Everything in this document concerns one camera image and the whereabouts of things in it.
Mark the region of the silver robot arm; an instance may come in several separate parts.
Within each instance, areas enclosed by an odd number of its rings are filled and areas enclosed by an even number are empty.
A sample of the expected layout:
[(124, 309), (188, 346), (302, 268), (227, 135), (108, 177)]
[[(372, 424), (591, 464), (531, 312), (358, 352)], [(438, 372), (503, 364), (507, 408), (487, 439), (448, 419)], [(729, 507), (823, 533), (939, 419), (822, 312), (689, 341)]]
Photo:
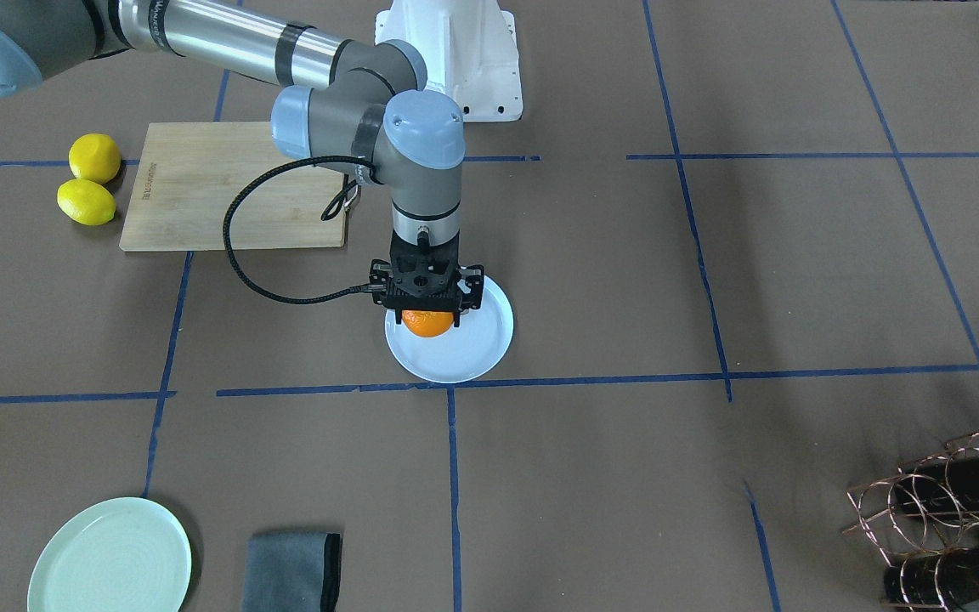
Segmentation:
[(479, 309), (484, 268), (459, 260), (465, 119), (450, 97), (427, 88), (425, 61), (410, 43), (365, 45), (220, 1), (0, 1), (0, 98), (128, 50), (199, 60), (280, 87), (269, 124), (288, 163), (253, 179), (222, 222), (230, 267), (249, 289), (294, 303), (241, 270), (234, 214), (269, 179), (325, 167), (351, 185), (391, 190), (388, 259), (373, 261), (369, 282), (343, 296), (368, 293), (400, 324), (416, 311), (439, 314), (448, 329)]

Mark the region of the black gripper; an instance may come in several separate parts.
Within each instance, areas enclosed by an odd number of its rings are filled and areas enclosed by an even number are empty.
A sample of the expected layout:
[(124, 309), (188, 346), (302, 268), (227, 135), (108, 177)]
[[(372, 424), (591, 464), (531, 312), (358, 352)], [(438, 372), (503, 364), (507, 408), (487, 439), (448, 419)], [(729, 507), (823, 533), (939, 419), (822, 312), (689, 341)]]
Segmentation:
[(374, 259), (369, 273), (374, 303), (391, 309), (394, 324), (404, 324), (405, 311), (452, 313), (458, 328), (467, 310), (481, 309), (484, 267), (463, 267), (460, 236), (433, 245), (391, 236), (388, 260)]

